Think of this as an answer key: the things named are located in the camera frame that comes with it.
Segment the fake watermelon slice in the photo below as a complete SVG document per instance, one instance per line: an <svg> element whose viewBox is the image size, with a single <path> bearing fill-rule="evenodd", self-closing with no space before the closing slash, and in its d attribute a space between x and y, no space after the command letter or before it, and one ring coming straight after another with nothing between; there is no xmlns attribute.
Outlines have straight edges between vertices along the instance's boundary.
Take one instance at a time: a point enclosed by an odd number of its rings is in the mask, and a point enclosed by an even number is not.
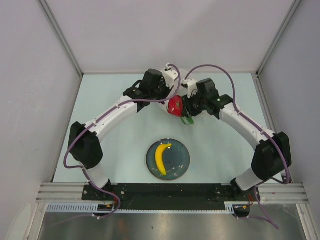
<svg viewBox="0 0 320 240"><path fill-rule="evenodd" d="M167 112L179 118L184 125L193 125L194 120L189 117L184 111L183 99L181 96L176 95L168 101Z"/></svg>

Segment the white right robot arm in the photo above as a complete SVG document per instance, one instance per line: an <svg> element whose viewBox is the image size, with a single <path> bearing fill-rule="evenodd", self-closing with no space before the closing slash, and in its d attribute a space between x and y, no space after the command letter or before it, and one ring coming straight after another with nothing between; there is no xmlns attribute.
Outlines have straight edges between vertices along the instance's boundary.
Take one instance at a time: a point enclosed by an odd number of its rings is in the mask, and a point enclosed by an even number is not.
<svg viewBox="0 0 320 240"><path fill-rule="evenodd" d="M231 196L242 201L249 189L272 179L292 165L289 137L284 132L275 133L247 117L227 94L220 95L212 79L201 81L186 79L181 87L187 91L182 96L182 116L196 117L202 113L216 117L238 132L253 148L251 166L231 181Z"/></svg>

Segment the fake yellow banana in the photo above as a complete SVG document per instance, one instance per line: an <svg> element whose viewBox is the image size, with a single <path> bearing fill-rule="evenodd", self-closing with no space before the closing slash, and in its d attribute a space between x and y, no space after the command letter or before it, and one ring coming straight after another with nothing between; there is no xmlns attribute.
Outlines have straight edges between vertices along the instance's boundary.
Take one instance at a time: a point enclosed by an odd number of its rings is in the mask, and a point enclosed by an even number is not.
<svg viewBox="0 0 320 240"><path fill-rule="evenodd" d="M155 163L158 171L163 176L167 175L167 171L166 171L164 160L163 160L163 154L165 150L170 148L171 146L172 146L171 143L166 143L166 144L161 143L155 150L155 154L154 154Z"/></svg>

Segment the white plastic bag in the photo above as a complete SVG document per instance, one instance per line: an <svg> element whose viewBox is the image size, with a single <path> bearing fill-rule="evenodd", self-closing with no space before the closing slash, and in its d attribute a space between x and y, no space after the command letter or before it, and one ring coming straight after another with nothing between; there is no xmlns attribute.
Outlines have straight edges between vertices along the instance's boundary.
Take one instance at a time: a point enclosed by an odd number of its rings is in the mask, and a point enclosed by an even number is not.
<svg viewBox="0 0 320 240"><path fill-rule="evenodd" d="M180 118L185 125L192 125L193 117L201 115L202 109L197 108L198 94L197 81L192 78L186 79L183 75L185 70L180 71L171 64L167 64L161 70L162 80L169 88L169 94L165 101L158 105L167 114Z"/></svg>

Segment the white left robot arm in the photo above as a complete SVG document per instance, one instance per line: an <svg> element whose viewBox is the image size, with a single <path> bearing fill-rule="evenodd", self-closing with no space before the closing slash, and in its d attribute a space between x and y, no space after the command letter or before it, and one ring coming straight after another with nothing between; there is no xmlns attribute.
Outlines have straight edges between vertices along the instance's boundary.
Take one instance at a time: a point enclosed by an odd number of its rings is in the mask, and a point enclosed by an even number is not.
<svg viewBox="0 0 320 240"><path fill-rule="evenodd" d="M110 179L101 161L101 143L107 134L127 118L137 114L150 103L164 104L172 98L180 81L178 71L167 66L163 70L148 69L141 80L126 89L120 99L101 115L81 124L71 125L66 154L78 162L85 177L95 185L93 194L100 200L110 196Z"/></svg>

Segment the blue ceramic plate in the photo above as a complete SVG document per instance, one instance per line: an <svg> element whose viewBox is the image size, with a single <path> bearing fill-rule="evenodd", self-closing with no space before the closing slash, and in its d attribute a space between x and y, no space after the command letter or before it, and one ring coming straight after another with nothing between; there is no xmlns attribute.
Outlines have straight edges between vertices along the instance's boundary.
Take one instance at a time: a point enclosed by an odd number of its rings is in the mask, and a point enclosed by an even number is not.
<svg viewBox="0 0 320 240"><path fill-rule="evenodd" d="M160 174L155 161L155 152L160 144L172 144L163 153L166 175ZM186 174L190 167L191 156L182 142L172 138L165 138L156 141L150 146L146 152L145 162L147 169L155 178L162 181L174 181Z"/></svg>

